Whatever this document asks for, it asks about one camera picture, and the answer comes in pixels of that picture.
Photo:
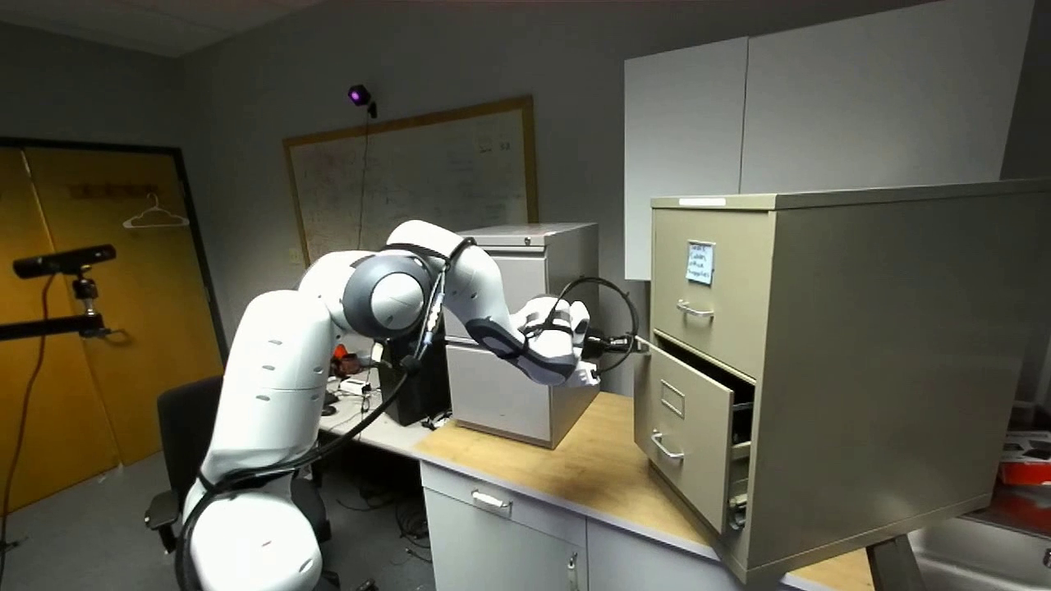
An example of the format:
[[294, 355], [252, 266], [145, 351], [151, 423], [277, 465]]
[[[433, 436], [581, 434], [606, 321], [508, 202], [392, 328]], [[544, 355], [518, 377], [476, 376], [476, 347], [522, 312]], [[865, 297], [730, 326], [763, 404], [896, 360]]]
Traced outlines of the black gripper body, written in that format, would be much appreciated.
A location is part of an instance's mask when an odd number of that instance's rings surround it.
[[581, 355], [589, 360], [598, 360], [605, 355], [628, 355], [630, 351], [630, 338], [628, 334], [602, 334], [602, 331], [589, 331], [581, 343]]

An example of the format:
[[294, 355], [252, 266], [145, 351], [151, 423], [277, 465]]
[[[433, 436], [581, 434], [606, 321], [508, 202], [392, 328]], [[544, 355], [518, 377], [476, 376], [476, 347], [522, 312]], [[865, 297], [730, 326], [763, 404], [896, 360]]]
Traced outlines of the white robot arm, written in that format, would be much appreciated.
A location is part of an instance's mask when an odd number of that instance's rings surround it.
[[175, 542], [180, 591], [319, 591], [322, 536], [294, 484], [322, 458], [319, 419], [344, 334], [422, 360], [443, 315], [534, 385], [593, 389], [640, 347], [591, 326], [558, 289], [513, 310], [496, 260], [426, 221], [398, 222], [376, 249], [319, 257], [293, 289], [255, 297], [232, 334], [211, 442]]

